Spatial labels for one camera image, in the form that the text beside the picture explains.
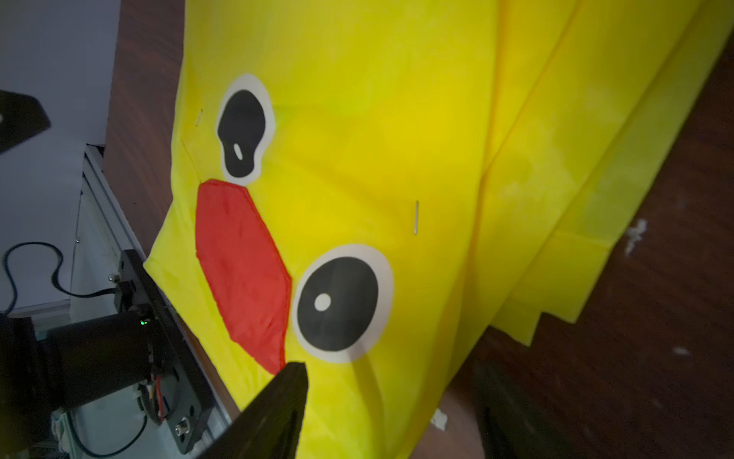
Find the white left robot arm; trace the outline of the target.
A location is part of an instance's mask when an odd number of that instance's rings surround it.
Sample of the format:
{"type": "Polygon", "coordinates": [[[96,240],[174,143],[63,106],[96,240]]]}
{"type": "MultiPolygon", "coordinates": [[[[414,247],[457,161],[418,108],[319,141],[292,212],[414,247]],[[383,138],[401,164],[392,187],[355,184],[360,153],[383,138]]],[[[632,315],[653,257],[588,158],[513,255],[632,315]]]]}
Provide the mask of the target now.
{"type": "Polygon", "coordinates": [[[1,455],[50,435],[57,409],[76,409],[150,376],[152,322],[134,312],[54,328],[1,318],[1,455]]]}

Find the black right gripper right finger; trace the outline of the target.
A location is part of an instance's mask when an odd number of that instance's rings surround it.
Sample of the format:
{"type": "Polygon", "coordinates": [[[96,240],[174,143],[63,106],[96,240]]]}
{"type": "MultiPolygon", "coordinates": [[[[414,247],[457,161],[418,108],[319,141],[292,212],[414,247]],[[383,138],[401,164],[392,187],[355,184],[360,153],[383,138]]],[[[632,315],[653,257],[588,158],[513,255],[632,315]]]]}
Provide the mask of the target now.
{"type": "Polygon", "coordinates": [[[573,448],[496,363],[473,369],[473,403],[487,458],[572,458],[573,448]]]}

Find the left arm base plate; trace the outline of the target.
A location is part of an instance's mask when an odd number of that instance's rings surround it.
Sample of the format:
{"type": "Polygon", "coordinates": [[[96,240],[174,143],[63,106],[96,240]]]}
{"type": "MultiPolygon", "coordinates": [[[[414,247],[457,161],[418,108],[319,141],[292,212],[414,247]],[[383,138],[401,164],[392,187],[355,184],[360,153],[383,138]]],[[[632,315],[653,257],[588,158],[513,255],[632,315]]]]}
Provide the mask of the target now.
{"type": "Polygon", "coordinates": [[[180,453],[194,451],[215,405],[213,392],[192,353],[175,313],[143,267],[135,250],[120,254],[115,306],[134,312],[147,330],[152,381],[160,384],[162,423],[180,453]]]}

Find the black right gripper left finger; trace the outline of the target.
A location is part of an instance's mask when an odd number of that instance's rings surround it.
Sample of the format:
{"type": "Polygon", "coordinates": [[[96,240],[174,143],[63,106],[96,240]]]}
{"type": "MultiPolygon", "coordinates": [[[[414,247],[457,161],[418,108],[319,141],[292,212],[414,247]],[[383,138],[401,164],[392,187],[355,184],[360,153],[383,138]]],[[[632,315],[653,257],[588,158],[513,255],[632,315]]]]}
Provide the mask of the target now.
{"type": "Polygon", "coordinates": [[[200,457],[294,458],[308,390],[305,363],[287,363],[200,457]]]}

